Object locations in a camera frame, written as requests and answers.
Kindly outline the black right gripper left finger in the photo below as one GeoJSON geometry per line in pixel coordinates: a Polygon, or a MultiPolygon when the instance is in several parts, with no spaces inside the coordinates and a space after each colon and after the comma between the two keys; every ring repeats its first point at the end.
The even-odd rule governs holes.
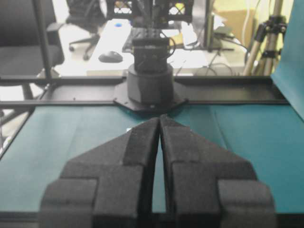
{"type": "Polygon", "coordinates": [[[151,214],[159,141],[152,118],[68,160],[48,184],[42,228],[135,228],[151,214]]]}

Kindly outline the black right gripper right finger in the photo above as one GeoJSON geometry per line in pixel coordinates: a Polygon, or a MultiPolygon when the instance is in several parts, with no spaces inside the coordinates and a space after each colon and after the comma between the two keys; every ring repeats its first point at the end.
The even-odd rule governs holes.
{"type": "Polygon", "coordinates": [[[179,228],[275,228],[270,188],[252,164],[161,116],[167,206],[179,228]]]}

